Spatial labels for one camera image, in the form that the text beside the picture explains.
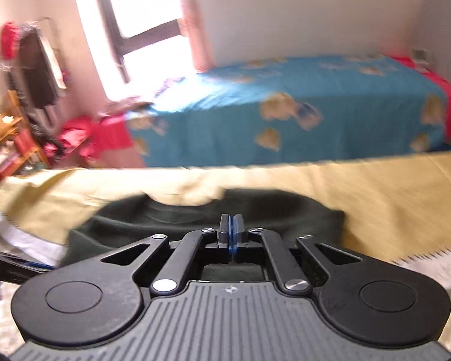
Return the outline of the dark green knit sweater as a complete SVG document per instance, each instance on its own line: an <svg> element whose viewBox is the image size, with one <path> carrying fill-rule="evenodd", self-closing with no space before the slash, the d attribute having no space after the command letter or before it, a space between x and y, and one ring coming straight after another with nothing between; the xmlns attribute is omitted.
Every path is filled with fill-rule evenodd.
<svg viewBox="0 0 451 361"><path fill-rule="evenodd" d="M247 228L275 231L288 243L310 234L337 244L346 220L342 210L281 190L226 189L221 199L197 206L166 205L140 194L112 201L71 229L60 265L108 253L154 234L178 241L190 231L218 227L223 214L240 214Z"/></svg>

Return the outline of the red clothes pile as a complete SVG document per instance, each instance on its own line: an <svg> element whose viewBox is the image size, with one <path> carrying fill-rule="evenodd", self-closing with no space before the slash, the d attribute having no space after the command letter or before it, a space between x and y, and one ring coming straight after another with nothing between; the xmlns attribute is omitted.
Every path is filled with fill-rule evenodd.
<svg viewBox="0 0 451 361"><path fill-rule="evenodd" d="M124 114L108 116L94 122L89 116L80 116L63 124L55 139L64 147L64 155L78 149L82 158L98 160L105 151L127 149L133 146Z"/></svg>

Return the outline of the beige patterned bedspread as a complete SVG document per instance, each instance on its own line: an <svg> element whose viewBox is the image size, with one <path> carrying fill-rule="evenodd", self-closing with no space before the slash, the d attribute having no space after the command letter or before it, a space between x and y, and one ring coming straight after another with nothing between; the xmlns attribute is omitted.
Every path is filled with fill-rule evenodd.
<svg viewBox="0 0 451 361"><path fill-rule="evenodd" d="M451 152L364 161L217 169L48 170L0 186L0 250L7 226L29 246L60 248L69 229L112 200L140 193L168 205L201 205L232 188L278 189L345 212L342 244L434 273L451 295ZM451 317L441 336L451 350Z"/></svg>

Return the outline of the pink cloth on bed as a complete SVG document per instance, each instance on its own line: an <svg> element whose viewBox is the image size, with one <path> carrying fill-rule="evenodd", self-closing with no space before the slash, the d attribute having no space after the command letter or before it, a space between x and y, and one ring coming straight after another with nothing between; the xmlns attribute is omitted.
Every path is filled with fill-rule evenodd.
<svg viewBox="0 0 451 361"><path fill-rule="evenodd" d="M108 100L97 113L97 116L100 118L115 116L127 111L148 107L152 104L153 102L143 96L130 96L122 100Z"/></svg>

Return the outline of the wooden shelf with items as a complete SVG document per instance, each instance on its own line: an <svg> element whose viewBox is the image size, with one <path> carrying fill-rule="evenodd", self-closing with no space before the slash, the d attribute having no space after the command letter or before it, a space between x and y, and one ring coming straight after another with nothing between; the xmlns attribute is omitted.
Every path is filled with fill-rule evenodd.
<svg viewBox="0 0 451 361"><path fill-rule="evenodd" d="M32 135L32 127L20 107L16 91L7 92L9 108L0 113L0 184L27 169L49 168L43 148Z"/></svg>

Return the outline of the dark framed window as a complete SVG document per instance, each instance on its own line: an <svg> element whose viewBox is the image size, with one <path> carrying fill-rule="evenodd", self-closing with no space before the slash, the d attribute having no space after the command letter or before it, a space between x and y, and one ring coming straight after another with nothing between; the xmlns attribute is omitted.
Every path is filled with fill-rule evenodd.
<svg viewBox="0 0 451 361"><path fill-rule="evenodd" d="M182 35L180 0L97 0L115 62L125 82L150 75L181 77L192 69Z"/></svg>

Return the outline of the small white clock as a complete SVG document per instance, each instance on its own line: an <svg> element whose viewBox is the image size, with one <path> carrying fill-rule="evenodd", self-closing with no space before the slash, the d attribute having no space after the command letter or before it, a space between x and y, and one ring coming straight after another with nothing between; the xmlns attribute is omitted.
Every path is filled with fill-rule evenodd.
<svg viewBox="0 0 451 361"><path fill-rule="evenodd" d="M424 48L415 48L411 50L411 58L416 63L429 63L429 52Z"/></svg>

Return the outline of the red hat on rack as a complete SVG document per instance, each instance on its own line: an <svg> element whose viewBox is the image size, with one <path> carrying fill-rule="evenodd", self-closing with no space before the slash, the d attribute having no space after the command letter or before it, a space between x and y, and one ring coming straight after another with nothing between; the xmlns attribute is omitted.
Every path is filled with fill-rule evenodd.
<svg viewBox="0 0 451 361"><path fill-rule="evenodd" d="M0 47L4 60L13 60L17 55L19 44L19 28L14 22L6 22L1 27Z"/></svg>

